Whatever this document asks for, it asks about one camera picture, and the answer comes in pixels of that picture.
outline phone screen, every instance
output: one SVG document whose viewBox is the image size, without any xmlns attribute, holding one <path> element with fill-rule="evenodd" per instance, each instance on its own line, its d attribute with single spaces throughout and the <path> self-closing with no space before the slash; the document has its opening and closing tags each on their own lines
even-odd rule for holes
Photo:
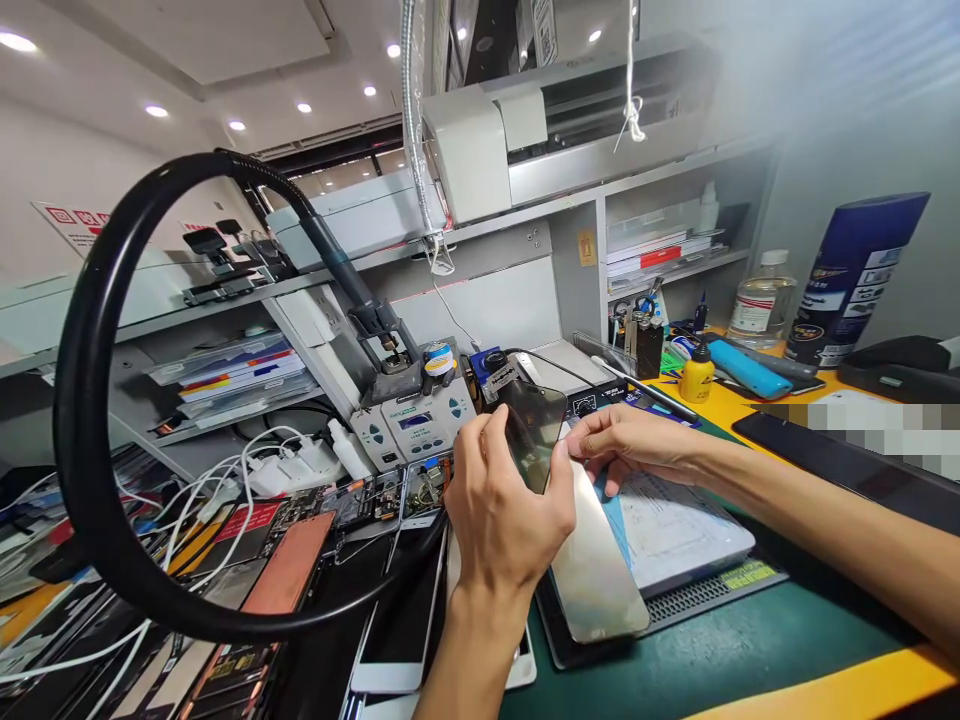
<svg viewBox="0 0 960 720">
<path fill-rule="evenodd" d="M 733 430 L 812 475 L 960 536 L 960 486 L 939 475 L 762 412 Z"/>
<path fill-rule="evenodd" d="M 428 532 L 428 528 L 401 531 L 390 567 L 403 564 Z M 362 664 L 423 662 L 442 545 L 438 542 L 423 562 L 414 566 L 394 591 L 377 604 L 360 657 Z"/>
<path fill-rule="evenodd" d="M 567 396 L 558 390 L 513 380 L 500 390 L 510 408 L 507 445 L 527 487 L 543 494 L 550 476 L 550 456 L 560 437 Z"/>
</svg>

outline clear liquid bottle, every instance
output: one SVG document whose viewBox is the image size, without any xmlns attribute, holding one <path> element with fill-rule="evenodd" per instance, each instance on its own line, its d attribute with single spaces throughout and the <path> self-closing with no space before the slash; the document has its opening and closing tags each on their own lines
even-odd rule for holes
<svg viewBox="0 0 960 720">
<path fill-rule="evenodd" d="M 737 287 L 737 302 L 727 335 L 755 350 L 780 341 L 787 307 L 797 281 L 787 275 L 787 250 L 768 250 L 760 256 L 760 270 Z"/>
</svg>

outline hand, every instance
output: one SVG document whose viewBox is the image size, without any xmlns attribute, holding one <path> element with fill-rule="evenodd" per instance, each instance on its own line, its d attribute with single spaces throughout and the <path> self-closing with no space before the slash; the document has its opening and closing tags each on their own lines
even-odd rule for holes
<svg viewBox="0 0 960 720">
<path fill-rule="evenodd" d="M 696 485 L 700 477 L 688 461 L 716 439 L 617 403 L 587 415 L 570 431 L 566 441 L 571 455 L 588 460 L 586 470 L 592 480 L 596 481 L 600 471 L 610 466 L 604 493 L 613 497 L 620 492 L 627 475 L 636 470 Z"/>
<path fill-rule="evenodd" d="M 527 488 L 507 447 L 508 414 L 502 405 L 460 429 L 444 504 L 460 545 L 458 588 L 519 599 L 526 618 L 537 581 L 576 525 L 573 468 L 560 441 L 546 492 Z"/>
</svg>

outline black gooseneck hose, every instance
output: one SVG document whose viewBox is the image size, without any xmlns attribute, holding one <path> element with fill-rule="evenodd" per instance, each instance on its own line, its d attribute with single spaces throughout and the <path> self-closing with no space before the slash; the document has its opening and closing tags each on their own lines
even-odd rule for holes
<svg viewBox="0 0 960 720">
<path fill-rule="evenodd" d="M 172 160 L 138 182 L 120 201 L 87 258 L 64 323 L 57 355 L 54 443 L 64 502 L 93 566 L 104 581 L 147 617 L 193 638 L 219 643 L 273 642 L 350 613 L 380 597 L 436 543 L 441 510 L 409 561 L 339 608 L 255 615 L 215 605 L 178 585 L 142 549 L 117 494 L 107 430 L 110 361 L 120 311 L 137 260 L 161 218 L 191 188 L 216 177 L 263 184 L 297 212 L 334 280 L 354 310 L 376 302 L 323 219 L 293 183 L 262 163 L 229 152 Z"/>
</svg>

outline white ceiling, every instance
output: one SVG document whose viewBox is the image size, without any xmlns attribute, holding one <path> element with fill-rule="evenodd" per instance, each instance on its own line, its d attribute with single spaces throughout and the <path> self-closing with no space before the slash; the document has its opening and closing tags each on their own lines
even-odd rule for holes
<svg viewBox="0 0 960 720">
<path fill-rule="evenodd" d="M 5 0 L 39 51 L 0 46 L 0 93 L 166 156 L 253 152 L 399 112 L 399 27 L 398 0 Z"/>
</svg>

